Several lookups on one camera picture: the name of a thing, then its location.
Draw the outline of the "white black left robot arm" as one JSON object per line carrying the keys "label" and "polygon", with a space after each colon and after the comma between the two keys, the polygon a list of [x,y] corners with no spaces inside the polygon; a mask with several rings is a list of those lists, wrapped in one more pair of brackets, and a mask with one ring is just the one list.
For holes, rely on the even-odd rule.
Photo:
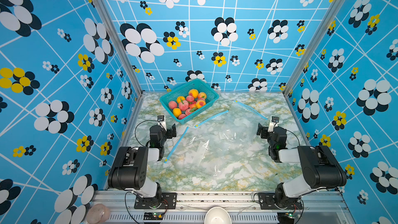
{"label": "white black left robot arm", "polygon": [[109,188],[131,191],[144,200],[160,202],[161,186],[147,178],[147,165],[151,161],[161,161],[166,140],[176,136],[175,124],[169,129],[158,124],[150,128],[148,146],[120,147],[108,175]]}

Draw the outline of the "clear zip bag blue zipper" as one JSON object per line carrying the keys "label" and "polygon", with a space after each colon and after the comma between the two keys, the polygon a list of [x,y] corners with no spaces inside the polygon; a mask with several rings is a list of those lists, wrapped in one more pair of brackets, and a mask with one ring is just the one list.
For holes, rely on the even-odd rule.
{"label": "clear zip bag blue zipper", "polygon": [[212,127],[195,125],[186,127],[168,153],[164,164],[182,167],[199,166],[212,150],[217,148],[217,139]]}

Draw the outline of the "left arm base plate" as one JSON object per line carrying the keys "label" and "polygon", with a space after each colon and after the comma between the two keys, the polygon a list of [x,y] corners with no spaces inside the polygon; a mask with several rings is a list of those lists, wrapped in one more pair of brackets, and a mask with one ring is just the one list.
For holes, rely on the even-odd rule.
{"label": "left arm base plate", "polygon": [[177,193],[163,192],[153,198],[142,198],[137,196],[134,204],[135,209],[175,209]]}

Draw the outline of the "yellow peach front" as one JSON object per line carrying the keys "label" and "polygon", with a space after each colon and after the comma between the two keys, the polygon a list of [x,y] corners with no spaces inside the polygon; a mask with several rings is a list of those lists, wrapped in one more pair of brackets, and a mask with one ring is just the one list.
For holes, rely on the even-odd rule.
{"label": "yellow peach front", "polygon": [[178,118],[181,114],[182,114],[182,111],[181,111],[181,109],[179,109],[178,107],[173,109],[173,115],[174,115],[176,118]]}

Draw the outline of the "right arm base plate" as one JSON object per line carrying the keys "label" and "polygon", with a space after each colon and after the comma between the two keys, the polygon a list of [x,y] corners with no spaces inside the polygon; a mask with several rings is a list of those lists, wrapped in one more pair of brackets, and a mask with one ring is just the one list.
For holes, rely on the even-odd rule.
{"label": "right arm base plate", "polygon": [[258,192],[254,200],[260,205],[261,210],[302,210],[303,204],[299,198],[288,198],[283,194]]}

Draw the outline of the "teal plastic mesh basket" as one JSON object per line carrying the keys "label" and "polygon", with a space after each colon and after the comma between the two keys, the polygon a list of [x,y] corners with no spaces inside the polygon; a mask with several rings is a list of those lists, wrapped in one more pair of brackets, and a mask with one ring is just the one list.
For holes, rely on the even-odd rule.
{"label": "teal plastic mesh basket", "polygon": [[[191,89],[197,89],[199,91],[198,97],[188,95]],[[173,110],[170,110],[168,103],[170,101],[176,101],[179,96],[184,96],[185,101],[178,103],[178,108],[181,109],[182,114],[176,118],[173,115]],[[219,98],[217,94],[209,85],[200,79],[194,79],[180,87],[176,90],[169,92],[160,97],[160,102],[166,111],[179,123],[186,123],[199,114],[208,110],[215,101]]]}

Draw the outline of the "yellow orange peach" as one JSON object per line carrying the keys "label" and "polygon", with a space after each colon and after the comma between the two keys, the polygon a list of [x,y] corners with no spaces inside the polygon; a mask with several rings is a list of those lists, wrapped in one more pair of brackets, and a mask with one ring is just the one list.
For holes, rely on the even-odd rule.
{"label": "yellow orange peach", "polygon": [[181,102],[183,102],[183,101],[185,101],[186,99],[185,99],[185,97],[184,96],[179,96],[178,98],[177,98],[177,103],[181,103]]}

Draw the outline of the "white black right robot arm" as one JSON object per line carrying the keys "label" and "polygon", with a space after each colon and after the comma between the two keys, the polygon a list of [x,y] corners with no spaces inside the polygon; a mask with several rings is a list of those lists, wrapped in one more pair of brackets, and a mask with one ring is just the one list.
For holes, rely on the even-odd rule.
{"label": "white black right robot arm", "polygon": [[345,170],[327,146],[287,148],[287,129],[277,125],[258,124],[257,135],[268,142],[268,155],[276,163],[296,163],[302,174],[279,183],[275,189],[275,204],[284,208],[288,203],[320,189],[333,189],[346,185]]}

